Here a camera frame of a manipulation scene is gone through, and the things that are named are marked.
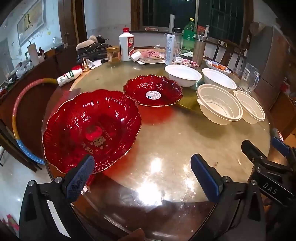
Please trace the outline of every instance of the red plate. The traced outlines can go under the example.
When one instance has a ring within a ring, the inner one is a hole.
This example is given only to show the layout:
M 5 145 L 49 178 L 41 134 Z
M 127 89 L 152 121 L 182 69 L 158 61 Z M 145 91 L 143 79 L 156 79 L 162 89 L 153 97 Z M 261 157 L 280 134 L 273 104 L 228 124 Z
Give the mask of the red plate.
M 140 105 L 160 107 L 177 103 L 182 99 L 182 87 L 163 76 L 140 75 L 129 80 L 124 93 Z
M 49 163 L 67 173 L 86 154 L 93 173 L 123 157 L 141 128 L 137 104 L 120 91 L 82 93 L 61 105 L 47 123 L 42 142 Z

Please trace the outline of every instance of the white floor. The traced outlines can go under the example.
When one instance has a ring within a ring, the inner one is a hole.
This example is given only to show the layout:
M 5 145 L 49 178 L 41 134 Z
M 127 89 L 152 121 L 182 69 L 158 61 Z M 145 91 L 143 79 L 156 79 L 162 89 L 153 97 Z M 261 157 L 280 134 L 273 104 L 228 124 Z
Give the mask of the white floor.
M 45 166 L 33 172 L 5 151 L 0 166 L 0 218 L 10 214 L 19 223 L 22 199 L 29 181 L 51 182 Z

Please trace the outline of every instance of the gold rim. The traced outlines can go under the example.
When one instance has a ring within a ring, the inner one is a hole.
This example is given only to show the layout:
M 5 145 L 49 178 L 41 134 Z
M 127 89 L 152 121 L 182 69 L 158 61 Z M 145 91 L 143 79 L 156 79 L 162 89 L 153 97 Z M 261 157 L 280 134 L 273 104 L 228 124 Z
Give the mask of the gold rim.
M 124 87 L 127 86 L 128 83 L 129 83 L 130 81 L 135 80 L 135 79 L 137 79 L 137 78 L 139 78 L 139 77 L 147 77 L 147 76 L 156 76 L 156 77 L 158 77 L 158 78 L 159 78 L 159 77 L 163 77 L 163 78 L 166 78 L 166 79 L 169 80 L 169 81 L 174 82 L 177 86 L 179 86 L 179 87 L 181 88 L 182 93 L 181 93 L 181 95 L 180 95 L 180 98 L 179 98 L 178 100 L 176 100 L 174 103 L 171 103 L 171 104 L 164 104 L 164 105 L 148 105 L 148 104 L 142 104 L 141 102 L 139 102 L 139 101 L 133 99 L 131 96 L 129 96 L 129 95 L 126 93 Z M 126 84 L 123 86 L 122 89 L 123 89 L 124 94 L 125 94 L 127 97 L 129 97 L 130 99 L 132 99 L 133 101 L 135 101 L 137 104 L 142 105 L 142 106 L 149 106 L 149 107 L 164 107 L 164 106 L 170 106 L 170 105 L 174 105 L 174 104 L 176 104 L 178 101 L 180 101 L 180 100 L 183 98 L 183 88 L 182 88 L 180 85 L 178 85 L 178 83 L 177 83 L 176 81 L 174 81 L 174 80 L 170 80 L 170 79 L 168 79 L 168 78 L 165 77 L 165 76 L 158 76 L 158 75 L 155 75 L 155 74 L 139 75 L 139 76 L 137 76 L 136 78 L 129 79 L 129 80 L 126 82 Z
M 108 92 L 120 92 L 120 93 L 124 94 L 124 95 L 126 96 L 126 98 L 131 99 L 133 102 L 135 102 L 132 98 L 128 97 L 125 93 L 123 93 L 123 92 L 121 92 L 121 91 L 109 91 L 109 90 L 105 90 L 105 91 L 108 91 Z M 49 163 L 50 165 L 54 166 L 54 167 L 55 167 L 60 173 L 62 173 L 62 174 L 64 174 L 64 175 L 66 175 L 66 173 L 64 173 L 64 172 L 62 172 L 61 170 L 59 170 L 59 169 L 57 168 L 57 166 L 55 166 L 54 164 L 50 163 L 49 160 L 47 160 L 47 157 L 46 157 L 46 155 L 45 155 L 45 146 L 44 146 L 44 143 L 43 143 L 43 136 L 44 136 L 44 134 L 45 134 L 45 132 L 46 132 L 46 130 L 47 130 L 47 125 L 48 125 L 50 119 L 51 119 L 55 114 L 58 113 L 59 109 L 60 109 L 65 103 L 74 100 L 77 96 L 79 96 L 79 95 L 81 95 L 81 94 L 87 94 L 87 93 L 92 93 L 92 92 L 83 92 L 83 93 L 80 93 L 80 94 L 76 95 L 74 98 L 72 98 L 72 99 L 70 99 L 70 100 L 67 100 L 67 101 L 65 101 L 64 103 L 62 103 L 61 106 L 57 109 L 57 111 L 56 111 L 55 113 L 53 113 L 53 114 L 48 118 L 48 121 L 47 121 L 47 123 L 46 123 L 46 129 L 45 129 L 45 131 L 44 131 L 44 133 L 43 133 L 43 135 L 42 135 L 42 145 L 43 145 L 43 150 L 44 150 L 44 158 L 45 158 L 45 160 L 46 160 L 47 163 Z M 140 122 L 140 126 L 139 126 L 139 130 L 138 130 L 137 134 L 135 135 L 135 139 L 134 139 L 133 143 L 131 144 L 131 147 L 127 150 L 127 152 L 125 152 L 121 157 L 119 157 L 118 159 L 116 159 L 115 161 L 113 161 L 113 163 L 112 163 L 110 166 L 112 166 L 112 165 L 113 165 L 115 162 L 117 162 L 119 159 L 123 158 L 123 157 L 124 157 L 124 156 L 125 156 L 130 150 L 131 150 L 131 148 L 133 147 L 133 145 L 134 145 L 135 142 L 136 142 L 136 138 L 137 138 L 137 136 L 138 136 L 138 134 L 139 134 L 139 132 L 140 132 L 140 129 L 141 129 L 141 127 L 142 127 L 142 117 L 141 117 L 141 115 L 140 115 L 140 113 L 139 113 L 139 108 L 138 108 L 136 102 L 135 102 L 135 106 L 136 106 L 137 111 L 138 111 L 138 116 L 140 117 L 140 120 L 141 120 L 141 122 Z M 102 171 L 106 170 L 107 168 L 109 168 L 110 166 L 106 167 L 105 169 L 103 169 L 103 170 L 101 170 L 101 171 L 98 171 L 98 172 L 92 173 L 92 175 L 93 175 L 93 174 L 96 174 L 96 173 L 99 173 L 99 172 L 102 172 Z

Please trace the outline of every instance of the screw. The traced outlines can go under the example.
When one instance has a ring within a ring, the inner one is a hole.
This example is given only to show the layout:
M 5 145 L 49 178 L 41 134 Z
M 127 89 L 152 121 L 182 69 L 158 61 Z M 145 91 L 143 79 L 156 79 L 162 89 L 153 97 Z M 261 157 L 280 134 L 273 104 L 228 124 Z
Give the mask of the screw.
M 257 185 L 257 182 L 255 180 L 251 180 L 251 184 L 256 186 Z
M 31 181 L 28 182 L 28 185 L 31 187 L 31 186 L 34 185 L 34 183 L 35 183 L 35 181 L 31 180 Z
M 55 183 L 60 183 L 62 181 L 62 178 L 61 177 L 56 177 L 55 179 L 54 179 L 54 182 Z
M 228 176 L 224 176 L 224 177 L 222 177 L 222 180 L 223 180 L 224 182 L 228 183 L 228 182 L 230 182 L 230 177 L 228 177 Z

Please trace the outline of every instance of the round white sticker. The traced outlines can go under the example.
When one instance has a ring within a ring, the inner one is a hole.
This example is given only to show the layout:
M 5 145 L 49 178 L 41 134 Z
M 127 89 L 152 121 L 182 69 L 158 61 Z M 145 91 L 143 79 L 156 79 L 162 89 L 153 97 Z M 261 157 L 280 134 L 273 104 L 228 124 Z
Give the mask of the round white sticker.
M 161 97 L 161 94 L 157 91 L 148 91 L 146 97 L 151 100 L 157 100 Z

